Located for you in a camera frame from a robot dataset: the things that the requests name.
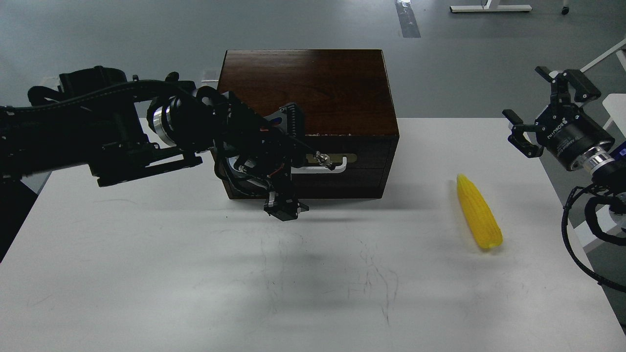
metal handle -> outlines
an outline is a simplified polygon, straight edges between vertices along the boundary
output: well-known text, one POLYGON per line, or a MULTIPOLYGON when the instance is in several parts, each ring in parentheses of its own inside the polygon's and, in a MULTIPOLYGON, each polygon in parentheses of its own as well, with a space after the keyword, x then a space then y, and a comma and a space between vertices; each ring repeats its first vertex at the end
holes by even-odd
POLYGON ((347 157, 341 158, 341 164, 337 165, 334 170, 329 170, 323 166, 305 166, 301 168, 291 168, 291 173, 342 173, 346 171, 348 164, 347 157))

wooden box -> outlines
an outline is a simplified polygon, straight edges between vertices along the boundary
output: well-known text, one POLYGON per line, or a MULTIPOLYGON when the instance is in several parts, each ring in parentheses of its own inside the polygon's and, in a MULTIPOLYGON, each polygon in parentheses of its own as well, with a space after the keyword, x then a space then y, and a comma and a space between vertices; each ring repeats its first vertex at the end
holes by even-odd
MULTIPOLYGON (((293 101, 307 144, 356 155, 343 173, 293 174, 299 198, 382 197, 399 133, 381 50, 229 50, 217 89, 263 116, 293 101)), ((224 186, 231 199, 248 198, 224 186)))

black robotic arm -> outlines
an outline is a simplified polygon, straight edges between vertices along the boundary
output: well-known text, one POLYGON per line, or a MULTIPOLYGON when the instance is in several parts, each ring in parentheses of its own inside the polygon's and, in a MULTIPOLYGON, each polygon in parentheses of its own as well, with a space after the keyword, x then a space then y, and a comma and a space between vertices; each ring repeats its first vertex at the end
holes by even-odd
POLYGON ((264 118, 232 92, 196 88, 192 81, 179 81, 176 72, 164 81, 134 76, 129 82, 124 72, 97 66, 59 78, 58 91, 29 90, 32 107, 0 106, 2 182, 87 164, 104 187, 196 166, 202 163, 198 153, 213 150, 221 179, 234 187, 254 183, 255 195, 267 197, 268 214, 292 220, 308 207, 296 197, 291 167, 303 166, 312 153, 334 168, 326 155, 301 142, 304 114, 293 103, 281 116, 264 118), (167 148, 149 141, 141 127, 134 103, 147 100, 148 125, 167 148), (179 160, 152 165, 176 156, 179 160))
POLYGON ((626 233, 626 157, 624 145, 610 152, 615 143, 600 125, 584 111, 583 104, 596 100, 601 92, 580 70, 550 71, 538 66, 535 71, 550 83, 550 103, 532 125, 525 125, 513 110, 502 113, 511 122, 508 140, 528 158, 540 157, 547 149, 568 171, 584 168, 592 176, 592 184, 575 187, 563 206, 561 230, 567 251, 576 264, 599 284, 626 292, 626 286, 593 272, 574 254, 567 233, 568 215, 574 202, 584 194, 592 194, 585 206, 585 219, 599 239, 626 246, 626 237, 605 233, 598 224, 598 205, 609 205, 615 223, 626 233), (571 100, 570 86, 574 89, 571 100), (536 134, 538 145, 524 137, 536 134))

table surface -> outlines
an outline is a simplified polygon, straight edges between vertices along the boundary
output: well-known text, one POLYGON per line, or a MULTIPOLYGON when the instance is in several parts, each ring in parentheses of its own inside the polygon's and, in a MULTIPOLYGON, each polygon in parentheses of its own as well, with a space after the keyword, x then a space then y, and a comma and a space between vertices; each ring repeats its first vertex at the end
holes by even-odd
POLYGON ((310 200, 292 222, 229 200, 210 157, 105 189, 53 172, 0 266, 0 350, 623 351, 508 122, 398 123, 382 199, 310 200), (502 228, 494 251, 469 233, 459 172, 502 228))

corn cob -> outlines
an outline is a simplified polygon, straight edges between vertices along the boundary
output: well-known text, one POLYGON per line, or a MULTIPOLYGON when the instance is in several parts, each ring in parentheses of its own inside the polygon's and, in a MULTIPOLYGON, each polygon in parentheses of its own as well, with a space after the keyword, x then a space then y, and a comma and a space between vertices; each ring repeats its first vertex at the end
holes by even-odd
POLYGON ((500 231, 489 205, 472 181, 468 180, 462 173, 456 176, 456 193, 469 229, 472 231, 478 246, 482 249, 489 249, 502 244, 502 231, 500 231))

